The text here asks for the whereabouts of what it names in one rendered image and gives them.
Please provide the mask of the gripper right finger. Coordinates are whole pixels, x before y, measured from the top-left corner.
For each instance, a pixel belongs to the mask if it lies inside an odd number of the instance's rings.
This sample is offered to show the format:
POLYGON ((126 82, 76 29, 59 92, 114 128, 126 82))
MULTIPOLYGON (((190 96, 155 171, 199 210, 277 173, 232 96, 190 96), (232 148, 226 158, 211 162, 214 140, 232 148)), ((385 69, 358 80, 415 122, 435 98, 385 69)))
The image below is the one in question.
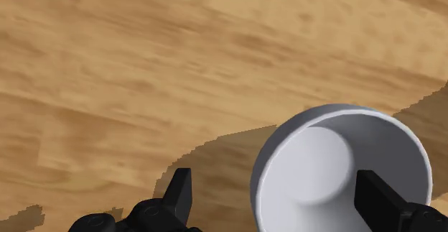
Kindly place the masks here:
POLYGON ((448 217, 405 201, 372 170, 356 174, 354 206, 372 232, 448 232, 448 217))

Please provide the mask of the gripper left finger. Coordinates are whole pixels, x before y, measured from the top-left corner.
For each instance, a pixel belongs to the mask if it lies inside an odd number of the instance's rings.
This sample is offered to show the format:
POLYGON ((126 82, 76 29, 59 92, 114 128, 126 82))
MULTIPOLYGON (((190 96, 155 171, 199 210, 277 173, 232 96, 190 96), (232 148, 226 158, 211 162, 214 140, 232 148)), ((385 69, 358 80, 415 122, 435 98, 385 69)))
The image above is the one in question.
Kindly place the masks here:
POLYGON ((137 203, 121 221, 108 213, 84 215, 68 232, 202 232, 197 227, 187 227, 191 207, 191 169, 178 168, 162 198, 137 203))

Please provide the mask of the white cup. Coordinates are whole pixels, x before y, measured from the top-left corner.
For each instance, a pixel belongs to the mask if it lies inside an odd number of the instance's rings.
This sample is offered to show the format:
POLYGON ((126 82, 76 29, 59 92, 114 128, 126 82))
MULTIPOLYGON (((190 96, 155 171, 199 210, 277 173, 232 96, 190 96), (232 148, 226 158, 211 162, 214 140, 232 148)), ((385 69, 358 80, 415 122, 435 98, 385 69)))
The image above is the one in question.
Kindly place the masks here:
POLYGON ((370 232, 354 206, 358 170, 374 171, 409 202, 431 201, 426 150, 398 119, 350 104, 317 106, 290 118, 253 166, 257 232, 370 232))

